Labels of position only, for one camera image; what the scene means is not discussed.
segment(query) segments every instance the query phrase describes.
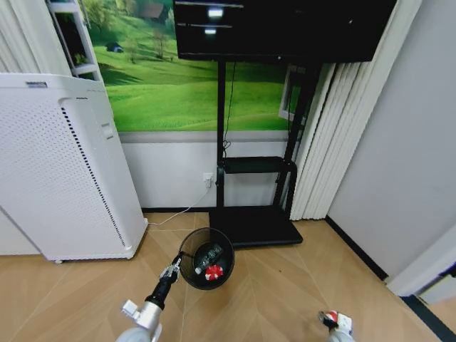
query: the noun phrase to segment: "curtain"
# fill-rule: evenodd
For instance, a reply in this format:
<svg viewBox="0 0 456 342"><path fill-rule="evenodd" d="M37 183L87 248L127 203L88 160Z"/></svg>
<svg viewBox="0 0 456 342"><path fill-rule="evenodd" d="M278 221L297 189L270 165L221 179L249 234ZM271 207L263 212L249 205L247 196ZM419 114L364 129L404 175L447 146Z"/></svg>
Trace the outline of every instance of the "curtain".
<svg viewBox="0 0 456 342"><path fill-rule="evenodd" d="M421 2L398 0L371 62L341 63L321 76L330 86L312 101L309 117L317 124L304 132L298 151L291 219L322 219L328 213Z"/></svg>
<svg viewBox="0 0 456 342"><path fill-rule="evenodd" d="M71 76L44 0L0 1L0 72Z"/></svg>

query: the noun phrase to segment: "tree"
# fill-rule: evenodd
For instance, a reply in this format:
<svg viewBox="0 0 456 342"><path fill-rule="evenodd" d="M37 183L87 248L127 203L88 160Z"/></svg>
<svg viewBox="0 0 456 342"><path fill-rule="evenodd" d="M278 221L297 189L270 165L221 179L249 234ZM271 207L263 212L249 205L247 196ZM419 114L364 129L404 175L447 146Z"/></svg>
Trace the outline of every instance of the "tree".
<svg viewBox="0 0 456 342"><path fill-rule="evenodd" d="M167 36L161 28L154 28L154 35L152 38L155 42L155 48L157 49L157 57L163 59L163 53L167 45Z"/></svg>
<svg viewBox="0 0 456 342"><path fill-rule="evenodd" d="M95 25L100 32L108 30L111 22L110 12L104 7L102 1L85 0L85 4L90 23Z"/></svg>
<svg viewBox="0 0 456 342"><path fill-rule="evenodd" d="M133 38L129 38L127 40L126 50L128 52L128 59L131 63L135 64L138 59L138 42Z"/></svg>
<svg viewBox="0 0 456 342"><path fill-rule="evenodd" d="M137 8L136 0L125 0L125 10L129 16L134 16Z"/></svg>
<svg viewBox="0 0 456 342"><path fill-rule="evenodd" d="M115 5L119 11L124 11L126 8L125 0L115 0Z"/></svg>

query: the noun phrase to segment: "air purifier vent holes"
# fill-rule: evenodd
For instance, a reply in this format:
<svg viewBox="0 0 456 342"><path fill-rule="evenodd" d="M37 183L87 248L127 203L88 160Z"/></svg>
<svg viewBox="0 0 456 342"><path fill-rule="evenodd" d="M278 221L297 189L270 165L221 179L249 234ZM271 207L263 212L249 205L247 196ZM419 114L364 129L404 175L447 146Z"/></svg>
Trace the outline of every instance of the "air purifier vent holes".
<svg viewBox="0 0 456 342"><path fill-rule="evenodd" d="M76 142L76 145L78 146L79 152L81 153L81 156L82 156L82 158L84 160L85 166L87 167L87 169L88 169L88 171L90 173L90 177L92 178L93 184L95 185L95 187L96 187L96 189L98 191L98 194L100 195L100 198L103 201L103 204L104 204L104 206L106 208L106 212L108 213L108 215L110 217L110 220L113 223L113 226L115 228L115 232L117 233L117 236L119 237L120 242L125 247L125 242L123 241L122 235L120 235L117 223L115 222L113 214L112 214L112 212L111 212L111 210L110 210L110 208L108 206L108 203L106 202L105 196L103 195L103 193L101 191L100 185L98 184L98 181L97 181L95 175L93 174L92 167L90 166L90 163L88 162L86 154L84 153L84 149L82 148L81 142L79 141L78 136L76 135L76 132L75 132L75 130L73 128L73 125L71 124L71 120L69 119L69 117L68 117L68 115L66 113L66 109L64 107L61 107L61 110L62 110L62 114L63 114L63 116L64 116L64 118L66 120L66 123L68 125L68 128L70 129L71 135L73 136L73 138L74 138L74 140Z"/></svg>

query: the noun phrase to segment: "house in mural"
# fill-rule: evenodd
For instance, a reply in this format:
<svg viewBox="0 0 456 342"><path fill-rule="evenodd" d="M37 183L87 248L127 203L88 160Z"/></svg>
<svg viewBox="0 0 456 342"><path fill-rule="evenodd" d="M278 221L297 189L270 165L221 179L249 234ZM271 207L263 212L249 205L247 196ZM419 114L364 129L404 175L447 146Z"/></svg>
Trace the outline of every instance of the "house in mural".
<svg viewBox="0 0 456 342"><path fill-rule="evenodd" d="M164 4L144 4L140 10L140 18L165 25L170 9Z"/></svg>
<svg viewBox="0 0 456 342"><path fill-rule="evenodd" d="M118 52L118 53L123 52L122 46L120 46L119 43L117 43L115 41L111 41L110 43L107 43L105 46L106 46L106 51Z"/></svg>

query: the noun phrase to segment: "white air purifier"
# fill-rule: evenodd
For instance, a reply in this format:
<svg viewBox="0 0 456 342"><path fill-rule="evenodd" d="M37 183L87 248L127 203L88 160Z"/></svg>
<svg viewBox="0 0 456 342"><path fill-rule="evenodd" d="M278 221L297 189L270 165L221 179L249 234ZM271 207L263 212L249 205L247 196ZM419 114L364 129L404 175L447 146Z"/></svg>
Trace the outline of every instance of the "white air purifier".
<svg viewBox="0 0 456 342"><path fill-rule="evenodd" d="M0 74L0 205L54 261L133 257L141 212L103 83Z"/></svg>

